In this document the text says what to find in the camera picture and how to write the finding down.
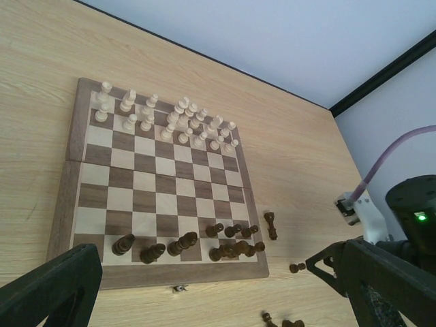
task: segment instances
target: chessboard frame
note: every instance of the chessboard frame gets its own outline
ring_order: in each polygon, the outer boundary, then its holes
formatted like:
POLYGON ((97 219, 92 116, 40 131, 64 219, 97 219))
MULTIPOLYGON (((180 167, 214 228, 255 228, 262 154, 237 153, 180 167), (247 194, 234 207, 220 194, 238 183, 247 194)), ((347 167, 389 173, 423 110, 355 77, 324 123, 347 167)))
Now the chessboard frame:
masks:
MULTIPOLYGON (((72 246, 74 211, 80 184, 80 166, 84 162, 86 132, 91 114, 91 92, 99 92, 100 89, 100 82, 88 78, 79 78, 72 113, 72 123, 69 131, 69 140, 65 153, 65 162, 54 210, 55 216, 48 245, 47 261, 68 251, 72 246)), ((126 92, 126 90, 113 87, 109 96, 122 98, 126 92)), ((135 103, 145 105, 147 99, 148 97, 138 94, 135 103)), ((158 101, 155 109, 169 114, 174 110, 174 104, 158 101)), ((207 116, 205 123, 210 123, 211 119, 210 116, 207 116)), ((240 140, 238 128, 232 131, 232 135, 240 140)), ((236 156, 240 163, 239 169, 247 202, 249 222, 251 225, 259 225, 253 192, 251 190, 251 182, 241 143, 236 147, 236 156)), ((262 240, 260 232, 254 234, 252 237, 254 242, 262 240)), ((181 285, 211 281, 254 279, 269 276, 265 253, 257 253, 257 256, 258 260, 256 262, 167 264, 164 266, 164 271, 162 266, 153 264, 141 266, 104 266, 101 289, 181 285)))

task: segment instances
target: chessboard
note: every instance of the chessboard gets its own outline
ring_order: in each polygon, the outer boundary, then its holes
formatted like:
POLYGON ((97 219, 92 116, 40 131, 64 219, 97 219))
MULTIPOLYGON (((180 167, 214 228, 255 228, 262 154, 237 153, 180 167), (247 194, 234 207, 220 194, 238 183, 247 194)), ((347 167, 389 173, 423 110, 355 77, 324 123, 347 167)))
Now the chessboard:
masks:
MULTIPOLYGON (((140 119, 126 131, 123 122, 132 113, 140 117, 148 97, 137 95, 130 112, 124 112, 119 106, 127 91, 112 87, 108 118, 100 123, 95 113, 101 88, 101 82, 78 81, 47 260, 81 243, 96 244, 102 289, 267 277, 264 252, 218 262, 209 258, 211 249, 233 245, 242 236, 228 238, 220 232, 211 238, 205 234, 208 226, 259 225, 238 128, 217 150, 210 144, 227 122, 202 146, 193 144, 212 121, 210 116, 187 143, 179 142, 179 128, 164 140, 161 131, 174 104, 158 101, 149 131, 140 128, 140 119), (240 143, 229 153, 223 147, 232 140, 240 143), (198 234, 193 247, 178 256, 165 252, 151 264, 141 262, 142 249, 156 243, 168 246, 187 232, 198 234), (127 234, 136 237, 132 248, 124 255, 113 254, 112 245, 127 234)), ((254 245, 262 235, 245 241, 254 245)))

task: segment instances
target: table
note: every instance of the table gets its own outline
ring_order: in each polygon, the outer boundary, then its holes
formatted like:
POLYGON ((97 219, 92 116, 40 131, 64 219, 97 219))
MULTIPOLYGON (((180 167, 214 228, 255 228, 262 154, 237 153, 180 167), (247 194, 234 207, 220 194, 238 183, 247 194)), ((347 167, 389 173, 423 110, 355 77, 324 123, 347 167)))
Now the table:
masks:
POLYGON ((99 293, 90 326, 356 326, 352 309, 307 271, 325 246, 355 237, 332 201, 359 181, 329 111, 73 1, 0 3, 0 285, 44 262, 79 77, 188 95, 238 124, 261 222, 267 279, 99 293))

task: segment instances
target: white wall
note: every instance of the white wall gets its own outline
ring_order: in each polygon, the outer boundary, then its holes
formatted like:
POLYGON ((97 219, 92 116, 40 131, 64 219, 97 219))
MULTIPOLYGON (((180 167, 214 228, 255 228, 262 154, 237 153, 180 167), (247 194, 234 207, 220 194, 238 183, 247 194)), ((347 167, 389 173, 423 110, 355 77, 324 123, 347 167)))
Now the white wall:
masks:
MULTIPOLYGON (((366 175, 380 154, 411 129, 436 125, 436 50, 410 65, 336 118, 357 168, 366 175)), ((388 228, 403 236, 386 193, 407 178, 436 174, 436 133, 406 141, 391 154, 369 185, 388 228)))
POLYGON ((434 0, 83 0, 327 108, 436 29, 434 0))

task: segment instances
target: purple cable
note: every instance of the purple cable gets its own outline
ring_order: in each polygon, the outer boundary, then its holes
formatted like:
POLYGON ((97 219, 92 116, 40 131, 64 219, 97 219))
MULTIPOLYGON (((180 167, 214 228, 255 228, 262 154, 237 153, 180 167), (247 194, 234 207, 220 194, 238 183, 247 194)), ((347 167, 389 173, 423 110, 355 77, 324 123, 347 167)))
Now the purple cable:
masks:
POLYGON ((399 138, 397 138, 380 156, 380 158, 375 162, 374 166, 369 170, 369 173, 367 176, 360 182, 360 184, 357 186, 357 188, 354 190, 354 192, 349 197, 349 201, 351 203, 354 203, 357 201, 358 198, 363 194, 365 189, 367 189, 367 186, 369 182, 371 182, 371 179, 373 179, 375 173, 379 170, 380 166, 384 163, 384 161, 389 157, 389 155, 394 152, 396 148, 400 146, 401 143, 404 141, 413 138, 414 136, 417 136, 419 134, 423 133, 429 133, 430 131, 436 131, 436 125, 430 125, 426 127, 420 127, 417 129, 414 129, 412 131, 407 132, 406 134, 403 134, 399 138))

